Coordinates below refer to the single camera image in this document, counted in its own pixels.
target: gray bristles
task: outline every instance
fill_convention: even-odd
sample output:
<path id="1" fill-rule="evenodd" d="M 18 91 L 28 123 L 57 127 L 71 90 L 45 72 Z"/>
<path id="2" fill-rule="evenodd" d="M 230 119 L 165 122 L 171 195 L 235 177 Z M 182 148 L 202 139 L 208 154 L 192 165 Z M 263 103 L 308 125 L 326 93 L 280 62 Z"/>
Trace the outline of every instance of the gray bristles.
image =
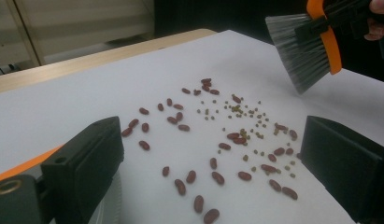
<path id="1" fill-rule="evenodd" d="M 265 21 L 279 57 L 300 94 L 330 72 L 328 56 L 320 37 L 302 46 L 298 44 L 294 29 L 311 21 L 308 15 L 267 17 Z"/>

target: white surface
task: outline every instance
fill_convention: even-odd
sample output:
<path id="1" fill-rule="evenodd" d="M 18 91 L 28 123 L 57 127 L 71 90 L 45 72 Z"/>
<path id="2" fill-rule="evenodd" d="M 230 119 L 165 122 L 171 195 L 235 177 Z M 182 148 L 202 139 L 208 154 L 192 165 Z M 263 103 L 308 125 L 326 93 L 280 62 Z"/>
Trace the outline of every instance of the white surface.
<path id="1" fill-rule="evenodd" d="M 200 79 L 205 77 L 212 78 L 219 96 L 203 91 L 195 97 L 180 91 L 183 87 L 200 89 Z M 227 119 L 232 113 L 223 106 L 224 101 L 234 105 L 232 93 L 244 97 L 243 105 L 258 106 L 259 112 L 267 114 L 266 129 L 254 127 L 256 118 L 233 115 Z M 182 123 L 191 126 L 189 133 L 166 121 L 177 112 L 166 106 L 168 97 L 185 106 Z M 164 112 L 157 110 L 158 103 L 164 104 Z M 141 106 L 150 111 L 148 116 L 139 114 Z M 206 108 L 215 120 L 206 121 L 196 113 Z M 0 93 L 0 173 L 63 144 L 96 120 L 119 116 L 125 128 L 138 118 L 134 133 L 123 140 L 121 223 L 203 223 L 203 215 L 192 210 L 197 194 L 205 198 L 204 213 L 210 208 L 220 210 L 217 223 L 353 223 L 294 156 L 278 158 L 281 175 L 249 170 L 270 164 L 266 157 L 254 155 L 253 149 L 267 155 L 291 142 L 299 151 L 307 115 L 339 121 L 384 146 L 384 83 L 342 71 L 299 96 L 273 46 L 228 31 Z M 149 123 L 149 133 L 140 131 L 143 122 Z M 274 122 L 296 130 L 299 139 L 292 142 L 288 135 L 274 136 Z M 231 144 L 230 151 L 218 154 L 218 143 L 229 143 L 225 135 L 241 128 L 254 128 L 264 134 L 264 140 L 252 135 L 247 147 Z M 141 139 L 150 143 L 150 151 L 140 148 Z M 245 154 L 248 162 L 242 161 Z M 225 178 L 222 187 L 210 176 L 211 157 L 218 159 L 217 171 Z M 294 179 L 283 169 L 291 160 L 296 160 Z M 170 176 L 162 177 L 166 165 L 171 168 Z M 174 180 L 185 180 L 191 169 L 197 173 L 196 181 L 187 184 L 185 196 L 179 196 Z M 239 171 L 252 173 L 252 180 L 240 180 Z M 274 192 L 269 178 L 295 189 L 299 200 Z"/>

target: red bean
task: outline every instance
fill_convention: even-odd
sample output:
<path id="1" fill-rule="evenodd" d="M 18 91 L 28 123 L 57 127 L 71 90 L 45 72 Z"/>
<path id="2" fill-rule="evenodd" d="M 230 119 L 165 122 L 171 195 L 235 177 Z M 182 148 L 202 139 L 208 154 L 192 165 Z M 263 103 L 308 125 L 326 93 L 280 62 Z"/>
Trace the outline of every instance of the red bean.
<path id="1" fill-rule="evenodd" d="M 139 108 L 139 112 L 143 115 L 148 115 L 149 114 L 149 111 L 147 109 L 145 109 L 144 107 L 140 107 Z"/>
<path id="2" fill-rule="evenodd" d="M 285 149 L 283 147 L 279 147 L 276 150 L 274 150 L 274 155 L 281 156 L 285 153 Z"/>
<path id="3" fill-rule="evenodd" d="M 142 132 L 147 133 L 149 131 L 149 124 L 143 123 L 142 124 Z"/>
<path id="4" fill-rule="evenodd" d="M 183 114 L 182 112 L 177 112 L 177 115 L 175 116 L 175 119 L 177 121 L 181 121 L 183 119 Z"/>
<path id="5" fill-rule="evenodd" d="M 157 105 L 157 108 L 158 108 L 160 111 L 163 111 L 163 110 L 164 110 L 163 104 L 158 104 L 158 105 Z"/>
<path id="6" fill-rule="evenodd" d="M 178 110 L 182 110 L 183 109 L 183 105 L 174 105 L 174 108 L 178 109 Z"/>
<path id="7" fill-rule="evenodd" d="M 239 136 L 240 136 L 239 133 L 229 133 L 229 134 L 227 134 L 227 138 L 228 138 L 228 139 L 236 139 L 236 138 L 238 138 Z"/>
<path id="8" fill-rule="evenodd" d="M 209 210 L 204 216 L 204 224 L 212 224 L 216 219 L 218 219 L 220 212 L 218 209 Z"/>
<path id="9" fill-rule="evenodd" d="M 282 187 L 282 192 L 288 196 L 290 196 L 292 199 L 297 200 L 298 196 L 297 193 L 288 187 Z"/>
<path id="10" fill-rule="evenodd" d="M 269 173 L 274 173 L 277 171 L 277 168 L 271 165 L 262 164 L 261 165 L 262 170 L 267 171 Z"/>
<path id="11" fill-rule="evenodd" d="M 211 160 L 209 160 L 209 165 L 213 170 L 216 170 L 216 168 L 218 167 L 216 158 L 211 158 Z"/>
<path id="12" fill-rule="evenodd" d="M 143 149 L 145 149 L 145 150 L 150 150 L 150 146 L 149 146 L 149 144 L 147 143 L 147 142 L 145 142 L 145 141 L 139 141 L 139 145 L 143 148 Z"/>
<path id="13" fill-rule="evenodd" d="M 247 172 L 243 172 L 243 171 L 238 172 L 238 177 L 240 177 L 243 180 L 251 180 L 252 179 L 252 175 L 250 175 Z"/>
<path id="14" fill-rule="evenodd" d="M 165 166 L 163 168 L 163 176 L 168 176 L 169 175 L 169 166 Z"/>
<path id="15" fill-rule="evenodd" d="M 139 123 L 139 119 L 133 119 L 131 120 L 131 122 L 128 124 L 128 127 L 130 128 L 134 128 L 136 126 L 136 124 Z"/>
<path id="16" fill-rule="evenodd" d="M 186 194 L 186 186 L 183 183 L 183 181 L 176 179 L 175 180 L 175 186 L 178 188 L 178 193 L 180 195 L 185 195 Z"/>
<path id="17" fill-rule="evenodd" d="M 276 156 L 275 155 L 273 155 L 273 154 L 268 154 L 268 159 L 270 160 L 270 161 L 272 161 L 272 162 L 275 162 L 275 161 L 277 161 L 277 158 L 276 158 Z"/>
<path id="18" fill-rule="evenodd" d="M 188 132 L 191 130 L 191 128 L 186 124 L 179 124 L 178 129 L 180 129 L 183 132 Z"/>
<path id="19" fill-rule="evenodd" d="M 174 117 L 168 117 L 167 120 L 172 124 L 178 124 L 178 120 Z"/>
<path id="20" fill-rule="evenodd" d="M 186 177 L 186 182 L 192 184 L 195 180 L 196 172 L 194 170 L 189 171 L 188 177 Z"/>
<path id="21" fill-rule="evenodd" d="M 233 142 L 235 144 L 244 144 L 247 142 L 247 139 L 246 138 L 243 138 L 243 137 L 240 137 L 240 138 L 235 138 L 233 139 Z"/>
<path id="22" fill-rule="evenodd" d="M 268 183 L 270 184 L 271 188 L 273 188 L 275 191 L 281 192 L 281 186 L 277 181 L 275 181 L 274 179 L 270 179 Z"/>
<path id="23" fill-rule="evenodd" d="M 127 137 L 133 132 L 133 128 L 127 128 L 124 131 L 121 132 L 121 136 Z"/>
<path id="24" fill-rule="evenodd" d="M 202 213 L 204 207 L 204 198 L 201 195 L 197 195 L 194 199 L 194 211 L 196 213 Z"/>
<path id="25" fill-rule="evenodd" d="M 225 143 L 219 143 L 219 148 L 225 149 L 225 150 L 230 150 L 232 148 L 230 145 L 227 145 Z"/>
<path id="26" fill-rule="evenodd" d="M 215 171 L 212 172 L 212 178 L 214 178 L 219 185 L 223 185 L 224 184 L 224 178 L 218 172 L 215 172 Z"/>
<path id="27" fill-rule="evenodd" d="M 189 90 L 186 89 L 186 88 L 182 88 L 182 91 L 183 91 L 184 93 L 186 93 L 186 94 L 190 94 L 190 93 L 191 93 L 191 91 L 189 91 Z"/>
<path id="28" fill-rule="evenodd" d="M 214 95 L 219 95 L 219 94 L 220 94 L 220 92 L 217 91 L 217 90 L 210 90 L 209 92 L 210 92 L 211 94 L 214 94 Z"/>

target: orange brush handle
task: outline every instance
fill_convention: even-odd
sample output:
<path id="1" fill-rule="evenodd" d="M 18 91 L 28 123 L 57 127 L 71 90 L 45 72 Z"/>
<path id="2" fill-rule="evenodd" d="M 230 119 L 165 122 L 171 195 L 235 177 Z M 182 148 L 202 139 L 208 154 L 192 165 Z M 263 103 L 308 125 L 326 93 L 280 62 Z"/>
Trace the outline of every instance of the orange brush handle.
<path id="1" fill-rule="evenodd" d="M 313 20 L 321 16 L 325 16 L 325 12 L 323 11 L 323 0 L 308 0 L 307 12 Z M 328 28 L 328 31 L 320 34 L 320 38 L 322 40 L 323 46 L 325 47 L 326 54 L 328 55 L 331 74 L 334 75 L 340 72 L 342 64 L 339 47 L 334 35 L 334 30 L 331 27 Z"/>
<path id="2" fill-rule="evenodd" d="M 52 153 L 54 153 L 55 151 L 57 151 L 61 147 L 62 146 L 53 148 L 52 150 L 45 152 L 45 153 L 41 154 L 40 156 L 37 156 L 37 157 L 35 157 L 29 161 L 24 162 L 23 164 L 20 164 L 14 168 L 11 168 L 11 169 L 5 171 L 4 173 L 0 174 L 0 181 L 4 180 L 6 178 L 12 177 L 14 175 L 17 175 L 19 173 L 22 173 L 22 172 L 40 164 L 42 161 L 45 161 Z"/>

